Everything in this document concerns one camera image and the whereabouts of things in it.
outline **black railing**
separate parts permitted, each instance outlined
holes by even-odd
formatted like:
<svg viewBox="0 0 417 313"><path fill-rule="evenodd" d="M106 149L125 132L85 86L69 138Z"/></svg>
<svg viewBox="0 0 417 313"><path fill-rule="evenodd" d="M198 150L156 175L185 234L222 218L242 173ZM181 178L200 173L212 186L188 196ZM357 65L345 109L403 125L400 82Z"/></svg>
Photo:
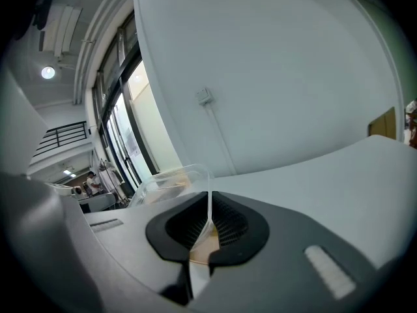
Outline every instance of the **black railing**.
<svg viewBox="0 0 417 313"><path fill-rule="evenodd" d="M34 157L42 153L49 152L52 149L68 145L69 143L87 139L85 124L86 121L83 121L64 125L62 127L52 128L51 130L46 131L46 134L40 142Z"/></svg>

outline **clear plastic lid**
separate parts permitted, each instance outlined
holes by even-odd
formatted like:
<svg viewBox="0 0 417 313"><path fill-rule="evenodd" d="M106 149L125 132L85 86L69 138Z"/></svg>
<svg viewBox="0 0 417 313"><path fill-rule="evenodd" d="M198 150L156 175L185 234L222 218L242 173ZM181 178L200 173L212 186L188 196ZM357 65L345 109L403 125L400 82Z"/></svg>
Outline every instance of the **clear plastic lid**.
<svg viewBox="0 0 417 313"><path fill-rule="evenodd" d="M208 192L207 223L191 251L195 250L213 231L212 221L212 172L202 164L192 164L176 170L154 175L144 180L136 190L129 207L138 207L172 200L191 193Z"/></svg>

